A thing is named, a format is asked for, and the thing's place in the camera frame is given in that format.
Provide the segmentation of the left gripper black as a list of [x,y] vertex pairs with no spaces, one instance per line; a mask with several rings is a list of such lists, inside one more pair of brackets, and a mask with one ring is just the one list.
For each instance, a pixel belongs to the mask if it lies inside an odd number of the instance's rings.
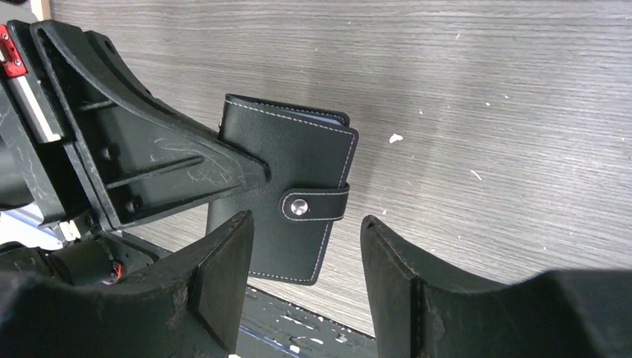
[[153,97],[112,42],[1,23],[1,209],[120,230],[263,185],[265,164]]

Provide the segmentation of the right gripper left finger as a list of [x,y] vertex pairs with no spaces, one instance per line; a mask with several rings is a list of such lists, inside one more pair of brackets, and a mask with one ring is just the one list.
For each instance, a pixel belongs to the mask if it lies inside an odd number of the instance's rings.
[[1,246],[3,357],[227,357],[236,350],[253,214],[148,263],[99,236]]

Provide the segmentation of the black leather card holder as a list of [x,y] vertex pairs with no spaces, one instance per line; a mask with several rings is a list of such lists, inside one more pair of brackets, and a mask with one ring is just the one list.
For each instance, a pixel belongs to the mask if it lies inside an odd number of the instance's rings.
[[358,132],[346,113],[228,94],[219,137],[267,167],[258,188],[209,204],[207,230],[254,217],[249,275],[316,283],[333,225],[344,217]]

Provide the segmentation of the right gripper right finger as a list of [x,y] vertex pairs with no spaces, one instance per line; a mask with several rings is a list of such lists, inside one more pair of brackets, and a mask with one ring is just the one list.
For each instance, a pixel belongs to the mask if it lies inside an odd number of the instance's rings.
[[631,271],[555,269],[518,283],[463,270],[375,216],[361,256],[380,357],[629,357]]

